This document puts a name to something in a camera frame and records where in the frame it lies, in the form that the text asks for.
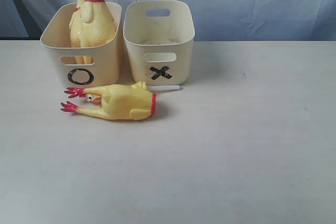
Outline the headless yellow chicken body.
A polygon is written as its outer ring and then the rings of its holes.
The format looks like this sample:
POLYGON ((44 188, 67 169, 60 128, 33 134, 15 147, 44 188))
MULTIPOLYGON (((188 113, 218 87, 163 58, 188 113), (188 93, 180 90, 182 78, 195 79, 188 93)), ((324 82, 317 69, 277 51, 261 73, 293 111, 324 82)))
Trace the headless yellow chicken body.
POLYGON ((100 108, 83 108, 71 102, 61 103, 61 110, 105 120, 144 120, 155 113, 156 94, 144 81, 132 85, 112 84, 91 88, 68 87, 69 98, 94 94, 100 97, 100 108))

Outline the yellow rubber chicken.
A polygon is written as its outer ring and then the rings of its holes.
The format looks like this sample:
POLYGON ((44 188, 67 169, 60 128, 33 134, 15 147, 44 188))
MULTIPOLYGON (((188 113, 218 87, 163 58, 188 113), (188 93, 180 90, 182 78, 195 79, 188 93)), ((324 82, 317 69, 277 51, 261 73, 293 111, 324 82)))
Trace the yellow rubber chicken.
POLYGON ((80 48, 81 19, 80 7, 85 0, 77 0, 76 8, 69 23, 70 43, 72 48, 80 48))
POLYGON ((80 7, 80 47, 101 46, 114 39, 114 17, 105 0, 85 0, 80 7))

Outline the cream bin marked X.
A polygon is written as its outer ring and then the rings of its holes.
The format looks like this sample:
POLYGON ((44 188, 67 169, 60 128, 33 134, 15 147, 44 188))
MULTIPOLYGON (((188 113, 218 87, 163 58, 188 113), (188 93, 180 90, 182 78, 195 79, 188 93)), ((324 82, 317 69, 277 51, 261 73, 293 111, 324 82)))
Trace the cream bin marked X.
POLYGON ((195 37, 186 3, 150 0, 130 4, 123 36, 135 82, 163 86, 186 81, 195 37))

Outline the detached yellow chicken head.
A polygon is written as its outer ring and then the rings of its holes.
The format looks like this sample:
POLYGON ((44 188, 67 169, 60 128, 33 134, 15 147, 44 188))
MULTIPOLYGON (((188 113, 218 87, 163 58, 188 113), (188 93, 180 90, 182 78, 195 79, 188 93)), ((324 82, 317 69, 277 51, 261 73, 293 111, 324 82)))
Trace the detached yellow chicken head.
POLYGON ((86 101, 93 104, 100 104, 101 103, 101 95, 97 94, 87 94, 86 101))

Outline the cream bin marked O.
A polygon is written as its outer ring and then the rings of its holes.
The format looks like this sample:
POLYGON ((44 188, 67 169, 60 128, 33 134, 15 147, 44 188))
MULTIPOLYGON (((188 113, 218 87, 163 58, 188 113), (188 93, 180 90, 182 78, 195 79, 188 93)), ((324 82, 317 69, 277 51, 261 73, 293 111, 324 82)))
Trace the cream bin marked O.
POLYGON ((117 32, 105 45, 71 47, 69 22, 76 3, 62 6, 45 28, 40 42, 63 86, 88 88, 118 82, 124 60, 122 7, 113 2, 107 2, 107 6, 114 16, 117 32))

